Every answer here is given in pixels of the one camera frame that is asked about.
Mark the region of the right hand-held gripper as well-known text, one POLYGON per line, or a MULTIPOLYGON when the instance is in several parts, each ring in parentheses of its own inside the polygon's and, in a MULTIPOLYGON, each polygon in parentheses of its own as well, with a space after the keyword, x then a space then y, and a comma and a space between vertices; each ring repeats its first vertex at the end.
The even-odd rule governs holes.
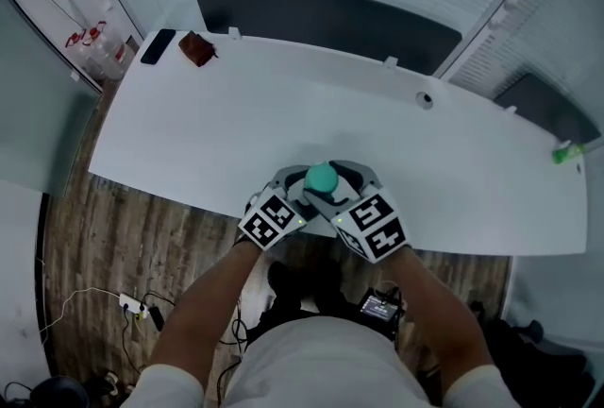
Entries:
POLYGON ((335 228, 345 245, 371 264, 387 258, 407 244, 395 202, 373 169, 354 161, 329 161, 328 164, 354 190, 359 198, 335 200, 332 194, 304 190, 303 196, 335 228))

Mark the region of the teal bottle cap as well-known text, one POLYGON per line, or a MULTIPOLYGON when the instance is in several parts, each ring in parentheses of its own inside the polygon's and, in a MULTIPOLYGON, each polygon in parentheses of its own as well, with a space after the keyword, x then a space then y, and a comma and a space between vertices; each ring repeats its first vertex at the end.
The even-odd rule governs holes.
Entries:
POLYGON ((339 175, 327 161, 312 165, 306 173, 304 188, 318 194, 333 194, 339 185, 339 175))

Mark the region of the person's right forearm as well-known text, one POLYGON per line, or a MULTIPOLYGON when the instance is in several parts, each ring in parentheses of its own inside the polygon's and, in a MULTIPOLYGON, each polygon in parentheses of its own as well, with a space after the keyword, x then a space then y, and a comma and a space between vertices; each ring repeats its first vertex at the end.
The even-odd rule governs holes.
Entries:
POLYGON ((480 325, 466 304, 408 246, 385 260, 408 312, 441 369, 443 391, 463 375, 493 363, 480 325))

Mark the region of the person's left forearm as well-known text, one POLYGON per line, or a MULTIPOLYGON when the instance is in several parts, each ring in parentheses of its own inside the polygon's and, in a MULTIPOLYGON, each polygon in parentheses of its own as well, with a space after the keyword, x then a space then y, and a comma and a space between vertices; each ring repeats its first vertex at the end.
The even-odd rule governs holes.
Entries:
POLYGON ((201 275, 169 315, 149 360, 180 368, 207 386, 214 352, 262 250, 242 241, 201 275))

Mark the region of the person's dark trouser legs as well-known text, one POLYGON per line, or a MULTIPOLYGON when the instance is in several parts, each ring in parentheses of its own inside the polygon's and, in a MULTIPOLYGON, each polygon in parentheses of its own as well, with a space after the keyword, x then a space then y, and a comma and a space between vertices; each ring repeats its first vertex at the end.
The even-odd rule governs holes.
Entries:
POLYGON ((360 320, 356 305, 342 292, 342 269, 333 259, 324 260, 312 270, 294 270, 284 263, 273 262, 267 280, 275 299, 261 314, 259 323, 247 332, 248 344, 292 321, 316 316, 360 320))

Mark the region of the long dark desk partition panel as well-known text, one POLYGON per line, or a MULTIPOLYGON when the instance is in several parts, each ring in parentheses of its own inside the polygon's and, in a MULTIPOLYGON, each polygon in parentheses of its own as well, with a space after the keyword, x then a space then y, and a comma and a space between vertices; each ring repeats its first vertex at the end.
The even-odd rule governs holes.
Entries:
POLYGON ((211 33, 303 43, 432 75, 461 42, 459 31, 373 0, 197 0, 211 33))

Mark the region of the brown leather pouch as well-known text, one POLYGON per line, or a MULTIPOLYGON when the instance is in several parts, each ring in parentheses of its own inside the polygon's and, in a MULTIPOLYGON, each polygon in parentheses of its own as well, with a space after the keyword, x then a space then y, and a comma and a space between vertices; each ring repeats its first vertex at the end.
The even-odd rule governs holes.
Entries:
POLYGON ((178 46, 181 52, 197 67, 202 67, 212 58, 217 58, 214 45, 193 31, 186 34, 179 41, 178 46))

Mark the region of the white power strip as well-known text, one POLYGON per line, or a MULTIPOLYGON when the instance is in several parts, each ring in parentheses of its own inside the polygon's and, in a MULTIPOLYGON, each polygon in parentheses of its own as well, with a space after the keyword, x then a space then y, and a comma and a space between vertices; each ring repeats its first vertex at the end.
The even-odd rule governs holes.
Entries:
POLYGON ((119 295, 119 305, 139 318, 147 318, 149 316, 148 306, 127 294, 122 293, 119 295))

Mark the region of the black smartphone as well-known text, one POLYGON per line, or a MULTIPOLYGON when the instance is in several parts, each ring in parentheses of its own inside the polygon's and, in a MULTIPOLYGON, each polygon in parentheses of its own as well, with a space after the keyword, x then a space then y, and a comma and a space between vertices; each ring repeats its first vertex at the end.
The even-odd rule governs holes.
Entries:
POLYGON ((141 57, 141 63, 155 65, 173 40, 176 32, 173 29, 163 28, 158 31, 153 41, 148 45, 141 57))

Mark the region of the short dark desk partition panel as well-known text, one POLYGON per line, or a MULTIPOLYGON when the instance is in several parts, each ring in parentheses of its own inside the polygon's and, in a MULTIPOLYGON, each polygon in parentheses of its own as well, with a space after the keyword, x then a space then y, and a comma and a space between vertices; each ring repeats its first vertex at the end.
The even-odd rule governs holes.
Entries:
POLYGON ((536 75, 525 74, 494 102, 549 132, 561 142, 587 145, 601 137, 596 123, 562 91, 536 75))

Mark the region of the green plastic bottle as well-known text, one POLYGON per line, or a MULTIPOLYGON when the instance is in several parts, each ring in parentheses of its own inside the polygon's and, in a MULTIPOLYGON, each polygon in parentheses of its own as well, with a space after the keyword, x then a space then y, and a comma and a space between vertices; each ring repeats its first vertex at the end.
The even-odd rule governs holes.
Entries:
POLYGON ((584 153, 584 144, 567 144, 564 147, 559 147, 552 153, 552 159, 555 164, 561 164, 563 162, 574 159, 581 156, 584 153))

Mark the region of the black office chair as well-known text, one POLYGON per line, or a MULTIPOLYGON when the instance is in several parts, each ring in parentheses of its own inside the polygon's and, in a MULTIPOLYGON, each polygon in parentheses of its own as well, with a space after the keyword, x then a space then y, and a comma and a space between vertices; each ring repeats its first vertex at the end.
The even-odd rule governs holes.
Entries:
POLYGON ((583 408, 596 384, 584 355, 539 348, 543 327, 536 320, 518 328, 487 318, 479 301, 471 302, 470 309, 483 329, 495 365, 522 408, 583 408))

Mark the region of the narrow white window blinds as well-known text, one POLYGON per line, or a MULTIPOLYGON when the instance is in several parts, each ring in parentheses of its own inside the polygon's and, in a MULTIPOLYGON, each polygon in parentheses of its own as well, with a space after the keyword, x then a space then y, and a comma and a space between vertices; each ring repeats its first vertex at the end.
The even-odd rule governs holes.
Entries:
POLYGON ((524 74, 604 124, 604 0, 518 0, 450 81, 494 98, 524 74))

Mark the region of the frosted glass door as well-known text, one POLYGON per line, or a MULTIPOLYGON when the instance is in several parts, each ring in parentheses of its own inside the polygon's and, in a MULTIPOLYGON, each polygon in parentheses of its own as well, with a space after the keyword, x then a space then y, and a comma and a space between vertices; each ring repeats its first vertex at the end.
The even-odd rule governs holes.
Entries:
POLYGON ((100 93, 0 0, 0 179, 61 196, 100 93))

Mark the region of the black round stool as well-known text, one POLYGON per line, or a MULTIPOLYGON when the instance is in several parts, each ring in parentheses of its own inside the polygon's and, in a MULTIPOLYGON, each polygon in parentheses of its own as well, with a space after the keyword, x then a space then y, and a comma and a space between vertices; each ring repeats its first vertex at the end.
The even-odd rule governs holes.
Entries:
POLYGON ((34 408, 90 408, 84 386, 67 376, 40 382, 30 392, 29 399, 34 408))

